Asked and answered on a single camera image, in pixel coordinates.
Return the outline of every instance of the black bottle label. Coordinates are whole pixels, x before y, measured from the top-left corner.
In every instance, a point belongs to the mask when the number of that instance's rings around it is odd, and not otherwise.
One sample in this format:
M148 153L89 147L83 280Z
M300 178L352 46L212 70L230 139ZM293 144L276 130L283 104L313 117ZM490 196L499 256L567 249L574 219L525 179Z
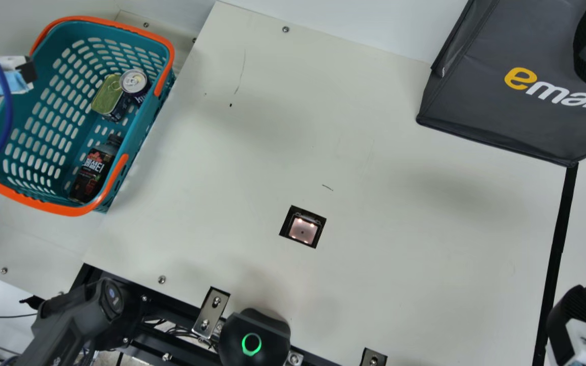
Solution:
M78 171L69 197L74 201L87 203L98 195L110 171L114 155L108 155L93 148Z

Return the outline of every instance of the green ring light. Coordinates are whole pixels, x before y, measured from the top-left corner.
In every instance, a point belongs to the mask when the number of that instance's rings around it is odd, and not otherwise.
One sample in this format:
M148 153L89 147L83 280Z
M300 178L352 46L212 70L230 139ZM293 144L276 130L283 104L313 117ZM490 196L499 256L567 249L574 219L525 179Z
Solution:
M249 351L246 348L246 339L248 339L248 337L250 337L250 336L255 336L259 340L259 345L254 350L251 350L251 351ZM248 356L248 357L254 356L255 354L257 354L261 350L261 337L259 337L259 335L257 333L246 334L244 336L244 339L241 341L241 348L246 356Z

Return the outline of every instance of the basket handle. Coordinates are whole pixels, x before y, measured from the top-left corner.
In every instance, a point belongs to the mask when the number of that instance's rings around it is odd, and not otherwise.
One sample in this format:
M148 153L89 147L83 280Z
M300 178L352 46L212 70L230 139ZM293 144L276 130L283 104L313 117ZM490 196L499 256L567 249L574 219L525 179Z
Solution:
M96 196L96 198L86 204L85 206L80 207L69 207L69 206L61 206L60 204L49 203L49 202L42 202L37 199L32 199L30 197L26 197L23 194L19 194L4 186L0 183L0 194L9 197L10 199L17 201L19 203L25 204L26 206L31 206L33 208L37 208L38 210L47 211L52 214L64 215L64 216L81 216L89 211L94 210L101 202L104 201L105 197L110 193L112 190L112 185L116 181L116 177L119 176L121 169L123 169L124 165L128 162L128 154L123 154L119 158L119 161L116 163L114 168L112 169L112 174L107 179L107 185L101 190L101 192Z
M33 44L33 47L31 47L31 55L33 55L33 52L35 52L35 49L38 48L38 46L40 46L40 43L42 43L42 41L46 38L47 34L49 34L49 31L51 31L51 29L53 27L55 27L56 25L58 25L60 23L64 23L65 21L89 21L90 23L97 23L97 24L107 25L109 27L120 28L120 29L129 31L129 32L137 33L138 35L142 35L148 39L152 39L152 40L159 42L159 43L163 44L164 46L166 46L166 48L169 49L169 61L165 65L164 70L162 70L162 75L160 76L160 79L158 80L158 82L155 86L155 96L159 97L161 95L162 88L164 87L164 83L166 82L167 77L169 77L169 72L171 70L171 67L173 66L173 58L175 57L175 49L173 48L173 45L171 44L171 42L168 39L166 39L165 37L156 35L155 33L151 33L147 30L143 30L141 28L136 28L136 27L132 27L127 24L118 23L117 21L96 18L94 16L67 16L67 17L52 21L52 23L47 25L44 28L44 30L42 30L42 33L40 33L38 38L35 40L35 44Z

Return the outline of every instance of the gray shopping bag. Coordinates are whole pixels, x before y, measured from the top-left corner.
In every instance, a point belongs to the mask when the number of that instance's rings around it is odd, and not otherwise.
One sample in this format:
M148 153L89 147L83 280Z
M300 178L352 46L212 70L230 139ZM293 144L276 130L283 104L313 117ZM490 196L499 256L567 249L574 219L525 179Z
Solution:
M586 157L586 0L470 0L417 122L565 166Z

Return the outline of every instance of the tin can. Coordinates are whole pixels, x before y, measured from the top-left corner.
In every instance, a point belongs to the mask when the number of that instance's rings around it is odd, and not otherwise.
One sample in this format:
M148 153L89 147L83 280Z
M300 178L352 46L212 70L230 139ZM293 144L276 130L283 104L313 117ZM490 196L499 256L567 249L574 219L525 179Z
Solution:
M139 69L128 70L121 75L121 88L128 94L138 106L146 99L146 94L151 89L151 81Z
M119 74L106 76L94 99L92 99L92 111L116 123L124 118L126 110L130 106L130 100L124 94L120 80L121 76Z

